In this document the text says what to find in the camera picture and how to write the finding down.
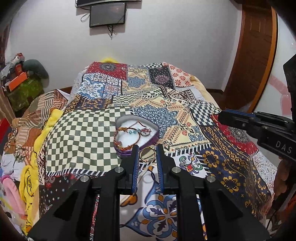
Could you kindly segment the gold bangle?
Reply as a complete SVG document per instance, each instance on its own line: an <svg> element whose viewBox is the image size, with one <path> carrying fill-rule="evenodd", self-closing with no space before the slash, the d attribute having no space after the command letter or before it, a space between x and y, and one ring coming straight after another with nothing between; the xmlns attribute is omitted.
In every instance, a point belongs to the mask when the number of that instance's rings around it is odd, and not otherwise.
<svg viewBox="0 0 296 241"><path fill-rule="evenodd" d="M144 163L153 162L156 159L156 149L154 146L147 146L139 153L139 158Z"/></svg>

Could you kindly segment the purple heart-shaped tin box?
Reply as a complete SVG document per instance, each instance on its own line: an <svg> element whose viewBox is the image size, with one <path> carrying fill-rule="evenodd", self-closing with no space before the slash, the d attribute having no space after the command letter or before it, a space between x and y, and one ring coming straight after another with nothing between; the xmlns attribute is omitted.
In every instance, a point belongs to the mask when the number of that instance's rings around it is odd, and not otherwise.
<svg viewBox="0 0 296 241"><path fill-rule="evenodd" d="M113 145L117 155L125 158L132 153L134 145L141 151L154 145L160 137L157 125L140 116L128 114L119 117L115 122Z"/></svg>

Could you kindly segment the beige blanket edge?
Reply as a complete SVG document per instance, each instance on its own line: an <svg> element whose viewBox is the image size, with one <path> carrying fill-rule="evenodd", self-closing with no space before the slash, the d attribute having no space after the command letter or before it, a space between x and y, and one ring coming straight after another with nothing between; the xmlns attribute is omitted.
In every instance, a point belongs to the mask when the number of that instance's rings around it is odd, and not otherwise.
<svg viewBox="0 0 296 241"><path fill-rule="evenodd" d="M190 81L194 85L194 87L199 90L205 101L211 102L215 105L215 107L219 108L219 105L217 104L213 96L206 90L202 82L196 76L190 75Z"/></svg>

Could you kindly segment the wooden door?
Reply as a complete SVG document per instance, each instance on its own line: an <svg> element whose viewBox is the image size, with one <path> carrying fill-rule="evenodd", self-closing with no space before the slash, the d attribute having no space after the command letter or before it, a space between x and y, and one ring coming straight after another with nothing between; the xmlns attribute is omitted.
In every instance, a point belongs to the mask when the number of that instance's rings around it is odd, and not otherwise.
<svg viewBox="0 0 296 241"><path fill-rule="evenodd" d="M276 54L278 17L267 1L238 1L240 37L226 85L223 109L254 111L267 85Z"/></svg>

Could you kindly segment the colourful patchwork bedspread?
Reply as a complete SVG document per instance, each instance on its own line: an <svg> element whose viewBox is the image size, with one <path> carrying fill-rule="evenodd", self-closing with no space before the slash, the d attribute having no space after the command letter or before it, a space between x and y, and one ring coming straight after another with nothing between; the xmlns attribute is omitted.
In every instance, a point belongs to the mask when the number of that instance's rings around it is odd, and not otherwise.
<svg viewBox="0 0 296 241"><path fill-rule="evenodd" d="M196 77L168 63L93 62L79 73L38 157L46 163L39 215L82 175L97 179L140 148L137 190L120 197L121 240L176 240L174 195L161 193L156 145L192 176L216 177L256 219L273 201L276 167L242 130L218 122L219 106Z"/></svg>

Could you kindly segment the yellow cloth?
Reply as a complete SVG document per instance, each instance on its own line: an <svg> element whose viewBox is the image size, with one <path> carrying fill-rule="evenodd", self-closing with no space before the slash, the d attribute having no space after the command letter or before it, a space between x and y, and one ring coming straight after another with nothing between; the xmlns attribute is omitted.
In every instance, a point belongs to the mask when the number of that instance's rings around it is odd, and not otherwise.
<svg viewBox="0 0 296 241"><path fill-rule="evenodd" d="M52 110L43 130L39 132L39 135L35 139L30 164L26 165L21 173L18 190L22 201L24 201L26 205L25 211L27 213L27 219L24 227L22 227L22 231L26 235L37 222L39 216L39 167L37 157L48 133L62 114L63 111L57 108Z"/></svg>

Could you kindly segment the brown striped patterned cloth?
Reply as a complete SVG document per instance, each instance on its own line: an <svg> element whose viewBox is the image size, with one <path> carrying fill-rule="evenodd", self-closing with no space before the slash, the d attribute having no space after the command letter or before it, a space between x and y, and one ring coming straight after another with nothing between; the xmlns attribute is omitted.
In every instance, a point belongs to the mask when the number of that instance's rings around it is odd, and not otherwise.
<svg viewBox="0 0 296 241"><path fill-rule="evenodd" d="M14 155L17 162L29 165L34 142L41 134L52 111L62 110L67 102L67 98L57 89L34 99L22 117L13 119L12 132L8 135L4 152Z"/></svg>

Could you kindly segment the pink fabric item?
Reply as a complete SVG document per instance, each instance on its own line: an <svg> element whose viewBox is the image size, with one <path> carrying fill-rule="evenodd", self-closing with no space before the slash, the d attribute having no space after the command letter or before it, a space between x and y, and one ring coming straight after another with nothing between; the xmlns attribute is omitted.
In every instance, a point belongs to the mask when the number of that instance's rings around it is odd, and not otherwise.
<svg viewBox="0 0 296 241"><path fill-rule="evenodd" d="M1 177L1 204L20 215L26 215L26 204L20 196L18 187L9 175Z"/></svg>

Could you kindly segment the green covered side table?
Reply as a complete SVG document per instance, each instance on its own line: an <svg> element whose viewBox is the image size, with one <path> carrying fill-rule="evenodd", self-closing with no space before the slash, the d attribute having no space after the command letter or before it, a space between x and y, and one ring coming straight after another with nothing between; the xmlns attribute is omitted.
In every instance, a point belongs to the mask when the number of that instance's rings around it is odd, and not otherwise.
<svg viewBox="0 0 296 241"><path fill-rule="evenodd" d="M41 80L28 78L17 86L14 90L7 93L11 107L14 112L28 108L32 101L44 93Z"/></svg>

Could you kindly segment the dark green cushion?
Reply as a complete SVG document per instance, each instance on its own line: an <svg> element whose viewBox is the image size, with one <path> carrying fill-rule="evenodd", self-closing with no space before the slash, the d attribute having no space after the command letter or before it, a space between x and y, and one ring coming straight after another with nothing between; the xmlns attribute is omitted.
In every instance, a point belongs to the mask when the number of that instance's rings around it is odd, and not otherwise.
<svg viewBox="0 0 296 241"><path fill-rule="evenodd" d="M48 79L49 75L44 66L36 59L29 59L23 62L23 71L31 71L41 79Z"/></svg>

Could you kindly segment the orange box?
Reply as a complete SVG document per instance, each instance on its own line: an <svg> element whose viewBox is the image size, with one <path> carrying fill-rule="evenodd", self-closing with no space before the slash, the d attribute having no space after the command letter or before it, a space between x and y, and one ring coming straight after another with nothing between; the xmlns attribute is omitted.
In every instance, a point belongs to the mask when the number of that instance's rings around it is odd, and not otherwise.
<svg viewBox="0 0 296 241"><path fill-rule="evenodd" d="M27 79L27 74L22 72L19 76L14 78L8 85L9 90L13 91L16 87L18 87L21 83L23 83Z"/></svg>

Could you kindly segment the pile of clutter on table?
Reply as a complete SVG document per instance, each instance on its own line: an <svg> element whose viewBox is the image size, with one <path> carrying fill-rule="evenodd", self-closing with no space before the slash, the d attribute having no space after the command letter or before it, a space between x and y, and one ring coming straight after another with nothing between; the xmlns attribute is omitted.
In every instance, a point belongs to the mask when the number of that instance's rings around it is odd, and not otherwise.
<svg viewBox="0 0 296 241"><path fill-rule="evenodd" d="M24 60L25 60L25 57L23 56L22 53L16 54L14 59L12 59L1 71L1 74L0 74L1 80L3 80L4 78L6 78L8 76L9 71L11 69L13 69L15 67L15 65L21 63Z"/></svg>

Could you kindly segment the small dark wall monitor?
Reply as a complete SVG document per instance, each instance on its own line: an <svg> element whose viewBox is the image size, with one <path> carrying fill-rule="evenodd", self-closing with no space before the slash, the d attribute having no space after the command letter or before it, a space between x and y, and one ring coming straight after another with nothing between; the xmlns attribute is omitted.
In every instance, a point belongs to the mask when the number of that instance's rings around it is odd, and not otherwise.
<svg viewBox="0 0 296 241"><path fill-rule="evenodd" d="M126 3L105 3L90 7L89 27L112 26L125 23Z"/></svg>

